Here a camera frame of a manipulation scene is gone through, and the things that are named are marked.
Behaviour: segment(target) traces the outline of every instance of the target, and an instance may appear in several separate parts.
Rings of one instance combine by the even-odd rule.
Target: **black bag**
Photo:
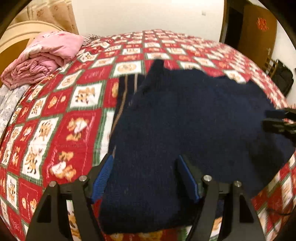
[[[286,97],[294,83],[293,73],[280,60],[277,60],[277,64],[275,74],[271,79]]]

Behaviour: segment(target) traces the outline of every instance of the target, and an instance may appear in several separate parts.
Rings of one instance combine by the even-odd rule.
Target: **metal screw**
[[[242,183],[240,181],[234,181],[233,184],[238,188],[242,186]]]
[[[81,181],[81,182],[85,182],[85,181],[87,180],[87,176],[82,175],[82,176],[80,176],[78,179],[79,179],[79,181]]]
[[[212,180],[212,177],[210,175],[204,175],[204,180],[206,182],[210,182]]]
[[[53,188],[56,184],[57,184],[57,182],[55,182],[55,181],[51,181],[51,182],[49,183],[49,186]]]

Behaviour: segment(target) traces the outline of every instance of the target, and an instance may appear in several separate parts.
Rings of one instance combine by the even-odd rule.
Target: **checkered quilt pattern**
[[[118,77],[145,74],[157,58],[164,59],[169,69],[196,68],[213,77],[227,75],[238,84],[254,81],[277,108],[287,107],[271,79],[225,44],[159,29],[94,40],[72,62],[27,90],[6,129],[0,146],[0,215],[17,240],[25,240],[50,181],[74,181],[107,153]],[[296,161],[292,156],[252,200],[266,240],[273,240],[288,219],[267,209],[290,212],[295,195]],[[71,201],[67,206],[73,239],[80,241]],[[220,225],[221,218],[215,221],[211,240],[217,239]],[[189,229],[113,234],[105,239],[177,241],[184,240]]]

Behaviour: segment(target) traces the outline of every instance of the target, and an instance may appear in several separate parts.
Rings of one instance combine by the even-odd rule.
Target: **red decoration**
[[[266,25],[266,19],[264,19],[264,18],[258,18],[257,26],[263,32],[269,30],[269,27],[267,27],[267,25]]]

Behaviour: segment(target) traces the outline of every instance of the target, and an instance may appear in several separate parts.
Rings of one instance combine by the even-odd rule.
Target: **blue gripper pad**
[[[181,175],[182,181],[185,185],[187,194],[189,198],[194,202],[198,203],[200,200],[201,196],[199,195],[198,189],[199,189],[199,184],[196,183],[193,175],[191,174],[187,164],[183,160],[182,156],[180,155],[178,160],[177,160],[177,168],[178,171]]]
[[[106,160],[104,166],[102,167],[97,179],[94,182],[93,193],[91,196],[91,200],[93,203],[95,203],[98,199],[101,199],[104,194],[107,181],[113,168],[113,161],[114,158],[112,155],[110,155]]]

